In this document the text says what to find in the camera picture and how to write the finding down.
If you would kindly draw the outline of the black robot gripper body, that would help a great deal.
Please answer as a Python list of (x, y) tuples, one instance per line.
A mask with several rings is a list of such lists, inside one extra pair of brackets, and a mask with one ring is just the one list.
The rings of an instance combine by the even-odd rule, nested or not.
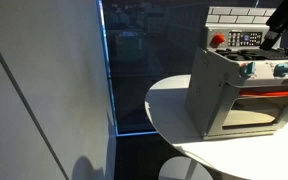
[(283, 0), (266, 22), (273, 32), (288, 31), (288, 0)]

